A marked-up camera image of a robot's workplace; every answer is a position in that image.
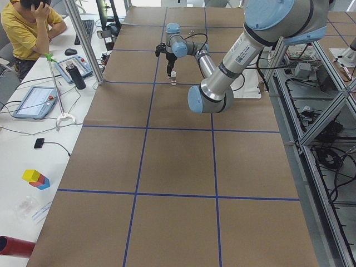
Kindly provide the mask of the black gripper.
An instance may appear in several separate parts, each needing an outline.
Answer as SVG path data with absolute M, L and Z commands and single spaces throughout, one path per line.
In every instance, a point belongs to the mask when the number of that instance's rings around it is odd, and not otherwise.
M 177 60 L 177 57 L 173 54 L 173 53 L 166 53 L 166 59 L 168 61 L 167 64 L 167 69 L 166 69 L 166 73 L 168 76 L 171 75 L 171 72 L 173 70 L 173 65 L 175 64 L 175 61 Z

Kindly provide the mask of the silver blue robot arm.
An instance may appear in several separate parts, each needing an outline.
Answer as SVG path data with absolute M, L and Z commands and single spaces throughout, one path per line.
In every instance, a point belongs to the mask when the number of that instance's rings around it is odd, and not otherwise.
M 166 26 L 166 43 L 156 47 L 156 55 L 164 53 L 167 74 L 178 58 L 194 56 L 204 79 L 189 89 L 187 101 L 195 113 L 220 113 L 233 102 L 231 84 L 250 62 L 280 37 L 287 45 L 317 41 L 327 30 L 329 1 L 249 1 L 244 15 L 244 30 L 222 61 L 215 65 L 206 43 L 183 38 L 180 26 Z

